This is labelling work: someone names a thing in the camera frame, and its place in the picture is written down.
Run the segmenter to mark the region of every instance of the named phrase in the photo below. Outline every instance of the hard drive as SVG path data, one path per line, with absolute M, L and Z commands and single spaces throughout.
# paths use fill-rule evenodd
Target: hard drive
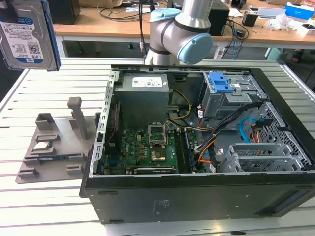
M 47 0 L 0 0 L 0 49 L 9 69 L 59 70 Z

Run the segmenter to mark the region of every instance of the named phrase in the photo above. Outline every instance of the white slatted table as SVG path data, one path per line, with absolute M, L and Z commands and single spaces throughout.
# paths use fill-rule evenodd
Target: white slatted table
M 25 70 L 0 104 L 0 236 L 33 235 L 209 235 L 246 231 L 248 235 L 314 235 L 315 199 L 281 218 L 173 223 L 118 224 L 106 228 L 89 201 L 78 196 L 81 180 L 16 184 L 15 177 L 35 131 L 38 113 L 70 117 L 70 96 L 83 100 L 84 115 L 99 111 L 110 64 L 141 64 L 140 59 L 62 60 L 59 72 Z M 315 134 L 313 95 L 285 67 L 270 61 L 201 62 L 213 66 L 260 67 L 309 131 Z

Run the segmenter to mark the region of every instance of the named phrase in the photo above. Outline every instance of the motherboard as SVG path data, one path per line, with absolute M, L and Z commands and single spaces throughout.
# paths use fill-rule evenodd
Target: motherboard
M 195 131 L 124 130 L 121 151 L 103 157 L 105 175 L 178 174 L 194 171 L 194 147 L 198 145 Z

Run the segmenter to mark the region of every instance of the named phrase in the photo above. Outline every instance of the open computer tower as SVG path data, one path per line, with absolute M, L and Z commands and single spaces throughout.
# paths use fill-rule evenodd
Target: open computer tower
M 100 221 L 282 216 L 315 141 L 260 69 L 112 65 L 85 190 Z

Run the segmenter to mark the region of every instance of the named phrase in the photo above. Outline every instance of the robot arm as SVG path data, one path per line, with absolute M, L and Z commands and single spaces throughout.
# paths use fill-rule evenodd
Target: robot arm
M 160 8 L 151 13 L 150 49 L 145 64 L 196 64 L 213 41 L 209 12 L 212 0 L 184 0 L 182 11 Z

